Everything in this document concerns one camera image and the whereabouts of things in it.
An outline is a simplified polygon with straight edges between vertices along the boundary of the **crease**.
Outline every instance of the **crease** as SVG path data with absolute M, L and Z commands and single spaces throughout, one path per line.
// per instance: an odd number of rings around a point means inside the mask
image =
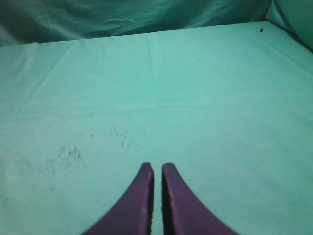
M 51 66 L 50 70 L 47 71 L 47 73 L 45 75 L 43 75 L 38 83 L 38 85 L 34 88 L 34 91 L 32 92 L 32 94 L 30 95 L 30 97 L 27 99 L 27 101 L 25 102 L 25 104 L 20 108 L 20 110 L 18 111 L 18 113 L 15 115 L 15 117 L 13 118 L 13 122 L 11 125 L 9 125 L 6 129 L 6 131 L 10 131 L 10 129 L 12 128 L 13 125 L 16 124 L 17 119 L 23 114 L 23 112 L 25 111 L 25 109 L 29 106 L 30 102 L 33 100 L 34 96 L 39 92 L 39 90 L 43 87 L 44 83 L 46 83 L 48 81 L 48 78 L 50 76 L 50 74 L 56 69 L 56 67 L 61 63 L 61 61 L 64 60 L 64 57 L 68 54 L 69 50 L 74 46 L 74 44 L 72 44 L 54 63 L 53 66 Z
M 44 5 L 45 13 L 46 13 L 46 15 L 47 15 L 47 19 L 48 19 L 48 22 L 49 22 L 49 27 L 50 27 L 50 29 L 52 30 L 52 33 L 55 34 L 55 33 L 56 33 L 56 30 L 55 30 L 55 27 L 53 26 L 53 24 L 51 23 L 51 19 L 50 19 L 50 16 L 49 16 L 47 7 L 46 7 L 46 5 L 45 5 L 45 2 L 43 2 L 43 5 Z

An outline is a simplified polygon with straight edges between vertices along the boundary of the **wrinkle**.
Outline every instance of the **wrinkle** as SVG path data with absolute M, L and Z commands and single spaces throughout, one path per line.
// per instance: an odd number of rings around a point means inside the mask
M 50 67 L 50 69 L 46 72 L 45 75 L 43 75 L 40 79 L 39 82 L 37 84 L 37 86 L 34 88 L 34 91 L 32 92 L 32 94 L 30 95 L 30 97 L 26 100 L 26 102 L 24 103 L 24 105 L 20 108 L 20 110 L 18 111 L 18 113 L 12 118 L 12 122 L 10 125 L 7 126 L 5 131 L 10 131 L 11 128 L 16 124 L 16 122 L 18 121 L 18 119 L 21 117 L 21 115 L 24 113 L 24 111 L 27 109 L 27 107 L 29 106 L 29 104 L 32 102 L 32 100 L 34 99 L 34 97 L 38 94 L 38 92 L 44 87 L 44 85 L 48 82 L 48 80 L 50 79 L 50 75 L 51 73 L 56 70 L 59 65 L 66 60 L 66 55 L 68 55 L 70 49 L 74 46 L 74 44 L 71 44 L 71 46 L 64 52 L 62 53 L 62 55 L 56 60 L 56 62 L 54 63 L 54 65 L 52 65 Z

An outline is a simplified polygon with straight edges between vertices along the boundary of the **green surface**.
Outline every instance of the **green surface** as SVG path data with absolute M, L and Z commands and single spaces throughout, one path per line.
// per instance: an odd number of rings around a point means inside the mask
M 303 42 L 313 48 L 312 10 L 312 0 L 273 0 L 266 19 L 295 32 Z
M 264 20 L 271 0 L 0 0 L 0 46 Z
M 162 234 L 173 162 L 240 234 L 312 235 L 312 64 L 269 22 L 0 48 L 0 234 L 81 233 L 143 162 Z

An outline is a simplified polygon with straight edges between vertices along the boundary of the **green fabric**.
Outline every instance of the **green fabric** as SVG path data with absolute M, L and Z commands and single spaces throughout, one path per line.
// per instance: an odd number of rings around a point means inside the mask
M 0 48 L 0 234 L 81 233 L 143 162 L 162 234 L 173 162 L 240 234 L 312 235 L 312 64 L 269 22 Z
M 0 46 L 263 20 L 270 0 L 1 0 Z
M 312 0 L 273 0 L 266 19 L 295 32 L 304 43 L 313 48 L 312 10 Z

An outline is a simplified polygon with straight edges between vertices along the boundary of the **green sheet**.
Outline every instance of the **green sheet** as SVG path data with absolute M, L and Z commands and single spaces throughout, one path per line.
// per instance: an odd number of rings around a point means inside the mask
M 264 20 L 271 0 L 2 0 L 0 46 Z
M 303 42 L 313 49 L 313 1 L 273 0 L 266 19 L 295 32 Z
M 173 162 L 240 234 L 312 235 L 312 64 L 269 22 L 0 48 L 0 234 L 81 233 L 143 162 L 162 234 Z

